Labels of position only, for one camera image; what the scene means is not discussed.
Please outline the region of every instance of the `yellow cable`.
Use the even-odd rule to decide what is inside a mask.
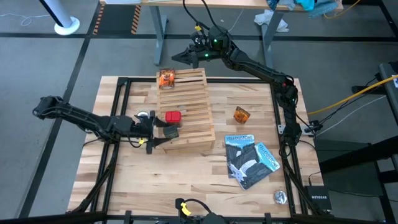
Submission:
[[[336,17],[339,17],[339,16],[343,15],[344,13],[348,12],[352,7],[354,7],[355,5],[357,5],[360,1],[361,1],[361,0],[357,0],[357,1],[356,1],[352,6],[350,6],[348,9],[344,10],[343,12],[341,12],[341,13],[339,13],[339,14],[333,16],[333,17],[328,17],[326,14],[324,14],[323,16],[325,16],[325,18],[327,18],[327,19],[334,19],[334,18],[336,18]]]
[[[322,109],[317,110],[317,111],[314,111],[314,112],[309,112],[308,115],[317,114],[317,113],[320,113],[320,112],[322,112],[322,111],[325,111],[325,110],[328,110],[328,109],[330,109],[330,108],[333,108],[333,107],[335,107],[335,106],[338,106],[338,105],[340,105],[340,104],[342,104],[342,103],[344,103],[344,102],[346,102],[346,101],[348,101],[348,100],[350,100],[350,99],[352,99],[352,98],[354,98],[354,97],[359,96],[360,94],[362,94],[362,93],[364,93],[364,92],[366,92],[366,91],[368,91],[368,90],[373,89],[374,87],[377,87],[377,86],[379,86],[379,85],[382,85],[382,84],[384,84],[384,83],[386,83],[386,82],[389,82],[389,81],[391,81],[391,80],[393,80],[393,79],[395,79],[395,78],[398,78],[398,75],[394,75],[393,77],[390,77],[390,78],[387,78],[387,79],[385,79],[385,80],[379,81],[378,83],[375,83],[375,84],[373,84],[373,85],[371,85],[371,86],[369,86],[369,87],[367,87],[367,88],[365,88],[365,89],[363,89],[363,90],[361,90],[361,91],[359,91],[359,92],[357,92],[357,93],[355,93],[355,94],[353,94],[353,95],[351,95],[351,96],[349,96],[349,97],[347,97],[347,98],[345,98],[345,99],[343,99],[343,100],[341,100],[341,101],[335,103],[334,105],[327,106],[327,107],[325,107],[325,108],[322,108]]]

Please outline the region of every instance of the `yellow tape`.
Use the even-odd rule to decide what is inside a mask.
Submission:
[[[182,207],[182,212],[184,213],[184,214],[186,214],[186,215],[191,215],[191,212],[190,211],[188,211],[188,209],[187,209],[187,204],[186,203],[181,203],[181,207]]]

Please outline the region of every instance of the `desk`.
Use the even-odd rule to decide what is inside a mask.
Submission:
[[[154,80],[153,78],[152,81],[131,83],[126,115],[134,116],[139,111],[157,109],[157,87]],[[211,80],[213,78],[208,78],[216,135],[213,150],[202,154],[166,154],[160,149],[154,149],[152,155],[147,155],[144,146],[134,149],[123,142],[119,147],[109,214],[124,215],[126,210],[131,210],[133,215],[176,216],[174,200],[182,197],[199,199],[215,213],[225,217],[263,217],[265,212],[271,213],[272,217],[290,217],[289,205],[278,205],[273,199],[275,191],[286,191],[282,168],[246,191],[242,190],[235,179],[229,179],[227,175],[225,135],[253,134],[255,142],[263,142],[282,165],[278,154],[279,140],[270,86],[263,83],[227,83],[239,78],[224,78],[225,82],[219,78],[218,83]],[[241,80],[250,78],[240,78],[239,82],[243,82]],[[117,81],[118,77],[101,79],[94,113],[110,114]],[[300,98],[297,113],[307,120],[298,79],[295,80],[295,84]],[[236,106],[241,106],[251,113],[246,124],[235,122],[233,112]],[[95,136],[89,134],[86,142],[92,139],[95,139]],[[303,136],[302,139],[313,144],[309,137]],[[102,148],[102,142],[94,142],[83,148],[69,210],[75,208],[94,186]],[[300,142],[297,145],[297,158],[303,183],[306,184],[308,176],[320,170],[317,154],[311,146]],[[312,175],[312,183],[323,185],[321,174]],[[292,192],[296,212],[300,213],[300,202],[294,184]],[[103,202],[103,195],[102,190],[99,202]],[[204,212],[195,203],[189,204],[189,209],[192,215]]]
[[[106,4],[105,0],[99,0],[101,4]],[[335,9],[335,11],[342,11],[343,4],[342,0],[336,0],[339,6]],[[240,8],[240,9],[270,9],[266,0],[207,0],[206,1],[208,7],[225,7],[225,8]],[[204,7],[201,0],[186,0],[185,4],[187,6],[193,7]],[[157,42],[155,46],[155,65],[160,64],[160,56],[162,55],[162,47],[164,42],[164,34],[166,30],[167,16],[160,15],[159,6],[182,6],[182,1],[166,1],[166,2],[149,2],[148,0],[142,0],[141,5],[149,6],[150,13],[152,15],[152,20],[154,22],[155,33],[157,37]],[[263,51],[266,59],[266,65],[272,68],[272,52],[271,52],[271,42],[276,33],[276,29],[278,28],[279,22],[282,19],[284,12],[288,12],[289,9],[287,6],[277,5],[276,11],[272,16],[272,19],[269,23],[263,24],[261,26],[261,36],[263,43]],[[297,5],[294,11],[304,11],[303,7]]]

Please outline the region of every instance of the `gray metal stand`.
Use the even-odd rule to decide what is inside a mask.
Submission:
[[[160,64],[160,57],[162,56],[162,48],[164,42],[164,33],[166,30],[167,16],[160,15],[158,6],[149,6],[152,20],[154,21],[156,32],[156,48],[155,48],[155,65]]]
[[[262,35],[262,48],[264,49],[264,57],[266,60],[267,67],[273,68],[274,65],[272,63],[272,51],[271,51],[271,42],[275,36],[276,29],[282,17],[284,16],[283,12],[275,11],[272,15],[271,21],[269,25],[263,24],[261,26],[261,35]]]

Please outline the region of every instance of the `floor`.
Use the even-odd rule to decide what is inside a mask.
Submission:
[[[79,34],[87,33],[97,0],[61,1],[71,15],[79,18]],[[398,22],[395,0],[384,0],[389,13]],[[190,9],[197,18],[210,23],[203,8]],[[211,9],[215,21],[231,27],[240,9]],[[193,22],[181,7],[162,7],[168,15],[166,34],[190,34]],[[0,0],[0,15],[6,13],[38,16],[47,12],[38,1]],[[235,28],[234,35],[259,35],[253,23],[254,15],[261,10],[245,9]],[[308,19],[305,13],[290,12],[284,17],[289,24],[287,36],[345,36],[392,37],[393,33],[377,6],[356,6],[339,19],[322,17]],[[29,26],[21,26],[19,17],[0,17],[0,32],[53,33],[50,17],[37,18]],[[149,8],[143,7],[138,34],[154,34]],[[190,41],[166,40],[162,63],[155,66],[154,39],[91,39],[74,86],[70,103],[91,111],[100,78],[103,75],[154,75],[159,68],[189,68],[171,61],[170,56],[184,50]],[[260,62],[262,44],[258,40],[237,40],[240,49]],[[31,115],[31,110],[41,96],[63,95],[78,58],[83,39],[10,38],[0,37],[0,123],[3,127],[0,141],[0,219],[16,215],[27,184],[49,135],[52,121],[41,121]],[[300,79],[308,111],[330,105],[351,94],[351,86],[363,85],[377,73],[380,63],[397,60],[398,43],[382,42],[297,42],[272,43],[274,66],[277,70]],[[210,76],[243,77],[242,72],[228,70],[220,61],[201,63]],[[338,122],[355,108],[376,99],[367,96],[332,117],[325,127]],[[322,119],[325,114],[311,116]],[[395,136],[398,131],[386,99],[379,100],[350,116],[345,122],[319,136],[353,142],[378,142]],[[62,123],[47,170],[38,191],[32,216],[64,213],[81,154],[85,134],[77,127]],[[384,170],[391,169],[390,161],[381,161]],[[337,187],[345,190],[345,183]],[[391,199],[398,200],[397,185],[386,186]],[[363,194],[378,194],[378,189],[362,189]],[[337,217],[363,220],[383,220],[377,198],[358,197],[330,192],[333,214]],[[398,203],[391,202],[398,211]]]

